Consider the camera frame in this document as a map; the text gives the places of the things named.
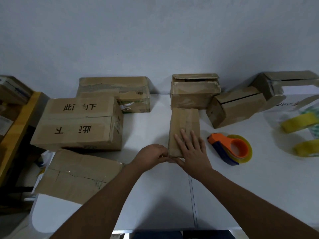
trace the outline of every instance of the person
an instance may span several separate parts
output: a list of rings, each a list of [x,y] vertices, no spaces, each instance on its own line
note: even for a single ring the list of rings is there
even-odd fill
[[[213,169],[205,142],[184,130],[175,139],[185,161],[172,158],[192,178],[201,182],[228,210],[250,239],[319,238],[319,232],[240,187]],[[122,207],[139,177],[159,163],[168,161],[167,148],[151,144],[142,148],[134,160],[103,189],[78,209],[51,238],[110,238]]]

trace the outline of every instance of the yellow wooden edge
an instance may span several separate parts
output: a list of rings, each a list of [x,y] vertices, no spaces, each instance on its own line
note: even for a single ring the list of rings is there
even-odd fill
[[[24,105],[15,122],[3,138],[0,148],[3,150],[3,160],[0,165],[0,186],[18,150],[20,142],[26,133],[30,118],[34,113],[41,92],[33,92],[29,102]]]

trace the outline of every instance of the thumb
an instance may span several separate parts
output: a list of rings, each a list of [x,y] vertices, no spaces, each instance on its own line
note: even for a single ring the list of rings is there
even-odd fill
[[[163,163],[163,162],[167,162],[169,160],[170,160],[169,157],[159,157],[157,160],[157,163]]]
[[[181,168],[184,168],[185,162],[182,161],[180,158],[171,157],[171,159],[173,159]]]

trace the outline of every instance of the person's left hand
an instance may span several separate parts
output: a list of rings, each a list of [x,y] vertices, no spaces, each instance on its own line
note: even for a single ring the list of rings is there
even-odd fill
[[[141,169],[141,172],[150,170],[155,165],[170,160],[167,156],[167,148],[159,144],[151,144],[142,148],[135,156],[132,165],[135,165],[137,169]]]

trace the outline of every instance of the wall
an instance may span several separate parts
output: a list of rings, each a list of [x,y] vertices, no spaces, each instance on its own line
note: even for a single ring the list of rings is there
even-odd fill
[[[1,0],[0,73],[50,97],[83,76],[214,72],[233,87],[260,71],[319,73],[319,0]]]

